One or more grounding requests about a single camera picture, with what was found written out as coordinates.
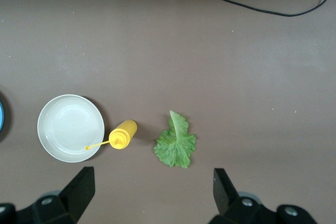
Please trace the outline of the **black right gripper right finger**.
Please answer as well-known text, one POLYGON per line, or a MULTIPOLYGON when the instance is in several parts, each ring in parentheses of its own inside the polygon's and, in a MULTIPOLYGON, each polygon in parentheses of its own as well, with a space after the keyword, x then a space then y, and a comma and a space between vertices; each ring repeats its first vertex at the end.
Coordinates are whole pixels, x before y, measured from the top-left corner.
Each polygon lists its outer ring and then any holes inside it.
POLYGON ((210 223, 316 223, 299 206, 280 205, 271 211, 256 195, 238 193, 223 168, 214 169, 213 196, 219 214, 210 223))

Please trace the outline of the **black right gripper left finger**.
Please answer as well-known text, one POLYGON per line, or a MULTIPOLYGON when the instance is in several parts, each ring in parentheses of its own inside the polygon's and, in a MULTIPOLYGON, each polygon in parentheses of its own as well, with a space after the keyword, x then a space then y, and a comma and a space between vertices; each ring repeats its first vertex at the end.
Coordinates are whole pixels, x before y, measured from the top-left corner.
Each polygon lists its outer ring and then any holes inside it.
POLYGON ((63 190, 45 193, 24 209, 1 203, 1 223, 77 223, 95 195, 94 171, 84 167, 63 190))

